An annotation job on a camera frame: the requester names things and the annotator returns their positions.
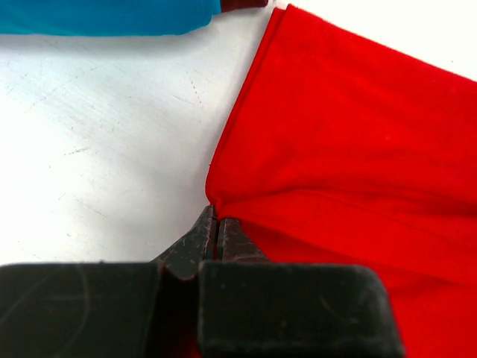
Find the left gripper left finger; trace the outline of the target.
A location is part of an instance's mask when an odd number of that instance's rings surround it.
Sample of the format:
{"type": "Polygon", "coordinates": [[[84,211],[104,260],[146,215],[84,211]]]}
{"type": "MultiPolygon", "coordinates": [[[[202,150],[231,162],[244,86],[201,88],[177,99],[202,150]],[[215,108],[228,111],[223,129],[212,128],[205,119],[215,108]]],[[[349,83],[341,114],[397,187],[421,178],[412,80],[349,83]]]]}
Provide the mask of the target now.
{"type": "Polygon", "coordinates": [[[197,273],[215,209],[156,259],[1,267],[3,357],[198,357],[197,273]]]}

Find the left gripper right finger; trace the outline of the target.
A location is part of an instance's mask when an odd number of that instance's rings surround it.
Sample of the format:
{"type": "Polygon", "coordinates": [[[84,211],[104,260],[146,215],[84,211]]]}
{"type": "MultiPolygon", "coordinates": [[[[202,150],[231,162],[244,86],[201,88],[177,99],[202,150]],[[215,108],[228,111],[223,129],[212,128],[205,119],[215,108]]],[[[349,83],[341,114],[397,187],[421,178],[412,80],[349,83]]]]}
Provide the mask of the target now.
{"type": "Polygon", "coordinates": [[[202,357],[403,357],[388,294],[369,268],[271,262],[239,221],[220,223],[198,270],[202,357]]]}

